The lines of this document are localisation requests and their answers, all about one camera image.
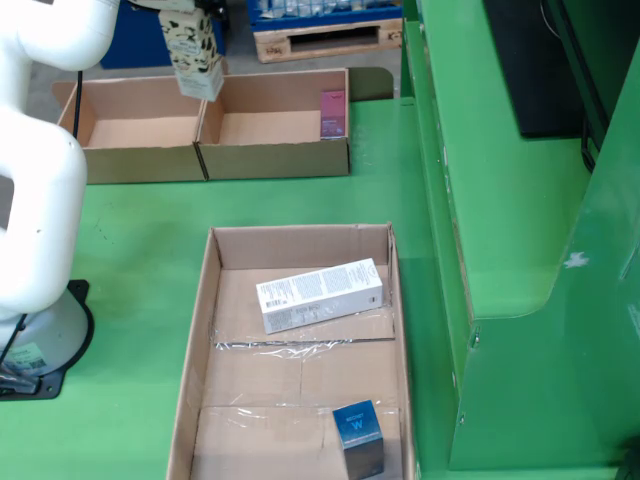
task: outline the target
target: blue product box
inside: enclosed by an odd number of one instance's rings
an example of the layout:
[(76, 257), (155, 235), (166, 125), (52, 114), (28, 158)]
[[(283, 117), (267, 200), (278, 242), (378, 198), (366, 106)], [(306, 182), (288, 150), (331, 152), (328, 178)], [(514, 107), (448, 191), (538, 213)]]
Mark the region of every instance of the blue product box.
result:
[(333, 411), (349, 480), (384, 472), (382, 431), (371, 400)]

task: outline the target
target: white product box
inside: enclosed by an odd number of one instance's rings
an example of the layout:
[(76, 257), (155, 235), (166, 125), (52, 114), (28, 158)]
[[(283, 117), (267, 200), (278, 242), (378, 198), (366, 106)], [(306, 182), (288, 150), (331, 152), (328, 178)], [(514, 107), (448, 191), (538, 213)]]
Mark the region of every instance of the white product box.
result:
[(193, 12), (163, 10), (160, 24), (182, 94), (215, 102), (224, 72), (211, 19), (201, 8)]
[(382, 306), (372, 259), (256, 285), (267, 334)]

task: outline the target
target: box flap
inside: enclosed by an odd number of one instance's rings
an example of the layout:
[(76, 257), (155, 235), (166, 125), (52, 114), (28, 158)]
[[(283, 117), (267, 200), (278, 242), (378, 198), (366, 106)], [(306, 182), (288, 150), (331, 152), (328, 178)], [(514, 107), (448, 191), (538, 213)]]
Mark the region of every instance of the box flap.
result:
[(244, 146), (198, 146), (209, 177), (305, 178), (349, 174), (345, 138), (313, 143)]
[(382, 67), (351, 67), (349, 94), (352, 102), (393, 98), (393, 75)]
[(195, 147), (87, 151), (89, 184), (202, 181)]
[(365, 258), (389, 263), (387, 225), (216, 228), (225, 269), (322, 268)]

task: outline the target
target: black panel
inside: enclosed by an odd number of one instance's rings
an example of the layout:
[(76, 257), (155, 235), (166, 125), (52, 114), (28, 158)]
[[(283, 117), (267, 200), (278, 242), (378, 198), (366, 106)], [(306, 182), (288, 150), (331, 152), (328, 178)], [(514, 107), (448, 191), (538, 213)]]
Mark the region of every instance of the black panel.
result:
[(484, 0), (484, 5), (520, 133), (579, 136), (584, 107), (562, 42), (549, 28), (555, 29), (548, 9), (541, 0)]

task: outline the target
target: sticker label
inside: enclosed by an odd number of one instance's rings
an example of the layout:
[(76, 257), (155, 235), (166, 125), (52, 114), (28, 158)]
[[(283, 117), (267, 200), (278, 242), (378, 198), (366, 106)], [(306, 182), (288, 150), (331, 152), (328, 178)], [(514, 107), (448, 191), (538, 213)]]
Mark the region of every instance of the sticker label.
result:
[(47, 368), (47, 361), (35, 343), (27, 343), (19, 347), (13, 347), (4, 361), (9, 370), (15, 373), (27, 373), (38, 375)]

